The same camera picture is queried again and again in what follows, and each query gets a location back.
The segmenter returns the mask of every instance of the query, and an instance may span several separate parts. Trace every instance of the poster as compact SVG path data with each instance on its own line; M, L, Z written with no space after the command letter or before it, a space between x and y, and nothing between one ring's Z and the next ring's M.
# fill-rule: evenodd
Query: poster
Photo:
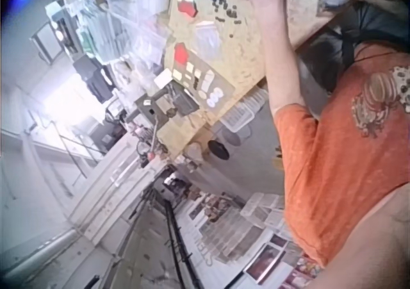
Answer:
M276 248L266 245L252 265L245 270L257 283L260 282L273 268L281 252Z

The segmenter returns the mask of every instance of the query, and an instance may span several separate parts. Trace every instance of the picture frame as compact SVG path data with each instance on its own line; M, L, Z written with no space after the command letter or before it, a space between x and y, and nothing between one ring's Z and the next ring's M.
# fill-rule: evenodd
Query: picture frame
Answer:
M265 244L244 269L244 272L260 285L279 264L283 254L283 250Z

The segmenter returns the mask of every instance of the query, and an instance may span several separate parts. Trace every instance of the wooden table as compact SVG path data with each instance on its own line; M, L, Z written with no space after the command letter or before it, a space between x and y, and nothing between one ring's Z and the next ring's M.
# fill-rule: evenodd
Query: wooden table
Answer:
M330 18L316 17L318 0L288 0L288 27L292 45L297 48L313 33L317 32ZM248 0L227 0L229 6L236 5L241 24L234 24L224 13L222 7L218 13L211 0L195 0L198 14L189 18L177 9L177 0L171 0L169 28L173 31L171 41L165 51L165 67L173 69L174 46L184 42L189 50L193 50L195 25L202 21L215 22L221 39L221 57L208 61L221 76L235 87L232 98L223 109L214 115L204 108L189 115L175 117L162 127L158 136L168 147L171 158L175 158L190 142L200 142L206 148L206 142L213 136L209 127L214 125L243 96L265 77L263 49L254 10ZM227 19L218 22L215 16Z

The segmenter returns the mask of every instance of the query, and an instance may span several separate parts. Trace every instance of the paper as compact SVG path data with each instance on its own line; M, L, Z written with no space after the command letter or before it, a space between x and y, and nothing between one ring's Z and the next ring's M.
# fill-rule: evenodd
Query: paper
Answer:
M154 83L160 89L164 88L165 85L167 85L171 81L172 81L172 73L171 73L171 70L169 70L168 68L166 68L163 72L161 72L159 76L157 76L154 79Z

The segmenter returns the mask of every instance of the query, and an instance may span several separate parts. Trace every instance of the person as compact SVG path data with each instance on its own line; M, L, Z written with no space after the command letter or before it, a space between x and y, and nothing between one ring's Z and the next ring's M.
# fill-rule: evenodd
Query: person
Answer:
M387 42L355 45L316 121L300 93L285 0L249 1L283 151L285 218L325 267L308 288L408 288L410 56Z

